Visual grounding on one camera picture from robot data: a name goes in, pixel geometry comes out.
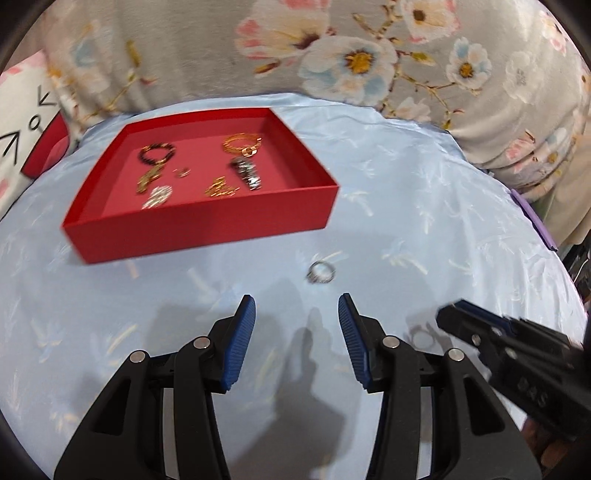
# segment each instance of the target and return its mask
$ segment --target purple object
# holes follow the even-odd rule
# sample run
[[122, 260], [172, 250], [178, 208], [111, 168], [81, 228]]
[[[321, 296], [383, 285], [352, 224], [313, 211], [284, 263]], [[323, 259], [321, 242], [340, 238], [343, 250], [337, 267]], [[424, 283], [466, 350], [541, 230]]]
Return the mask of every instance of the purple object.
[[534, 225], [535, 230], [538, 232], [538, 235], [543, 240], [545, 245], [550, 250], [557, 252], [558, 246], [556, 245], [556, 242], [552, 238], [552, 235], [550, 235], [550, 232], [544, 226], [544, 224], [542, 223], [542, 220], [540, 220], [540, 217], [538, 217], [536, 215], [536, 213], [534, 212], [534, 209], [527, 202], [527, 200], [525, 198], [523, 198], [517, 192], [517, 190], [514, 190], [514, 189], [511, 189], [511, 198], [513, 198], [513, 201], [521, 207], [521, 210], [523, 210], [523, 213], [525, 214], [525, 216], [528, 219], [530, 219], [532, 225]]

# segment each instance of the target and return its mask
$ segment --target silver ring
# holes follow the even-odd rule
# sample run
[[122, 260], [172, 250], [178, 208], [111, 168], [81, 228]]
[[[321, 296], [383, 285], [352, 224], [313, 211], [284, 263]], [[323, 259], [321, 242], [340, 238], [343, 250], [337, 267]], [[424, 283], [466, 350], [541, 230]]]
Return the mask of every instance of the silver ring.
[[318, 260], [308, 269], [306, 278], [310, 283], [329, 283], [335, 278], [336, 268], [333, 264]]

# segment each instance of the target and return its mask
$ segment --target small gold ring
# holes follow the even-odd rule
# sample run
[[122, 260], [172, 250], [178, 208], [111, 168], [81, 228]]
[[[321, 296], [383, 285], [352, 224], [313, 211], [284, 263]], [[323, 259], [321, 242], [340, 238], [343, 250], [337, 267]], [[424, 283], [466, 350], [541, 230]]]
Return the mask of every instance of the small gold ring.
[[[254, 142], [254, 145], [247, 145], [246, 147], [235, 147], [232, 145], [237, 140], [246, 140]], [[261, 148], [262, 138], [258, 134], [235, 134], [230, 135], [227, 139], [222, 142], [224, 152], [231, 153], [234, 155], [242, 154], [246, 157], [252, 157], [256, 151]]]

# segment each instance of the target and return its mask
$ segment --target silver brooch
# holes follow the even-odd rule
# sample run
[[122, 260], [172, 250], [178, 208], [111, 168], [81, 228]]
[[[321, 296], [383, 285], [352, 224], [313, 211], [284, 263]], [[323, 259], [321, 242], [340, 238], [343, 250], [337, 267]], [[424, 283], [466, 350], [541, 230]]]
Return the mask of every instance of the silver brooch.
[[150, 198], [142, 205], [142, 210], [146, 208], [154, 208], [162, 205], [172, 195], [173, 188], [169, 185], [163, 187], [154, 187], [150, 193]]

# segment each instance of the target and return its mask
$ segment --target light blue bedsheet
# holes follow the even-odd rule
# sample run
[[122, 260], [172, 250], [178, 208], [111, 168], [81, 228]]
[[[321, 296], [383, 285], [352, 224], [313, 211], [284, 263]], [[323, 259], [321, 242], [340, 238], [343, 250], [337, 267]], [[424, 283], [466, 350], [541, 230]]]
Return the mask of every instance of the light blue bedsheet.
[[[330, 170], [341, 188], [327, 228], [82, 264], [60, 224], [123, 125], [236, 106], [272, 106]], [[330, 284], [306, 281], [318, 259], [336, 266]], [[258, 315], [242, 374], [215, 397], [233, 479], [365, 478], [381, 396], [355, 381], [337, 321], [343, 292], [387, 333], [429, 352], [459, 345], [473, 360], [436, 329], [438, 307], [463, 297], [574, 338], [585, 321], [557, 255], [449, 134], [297, 95], [202, 100], [93, 128], [0, 222], [0, 408], [51, 475], [129, 353], [178, 350], [248, 293]]]

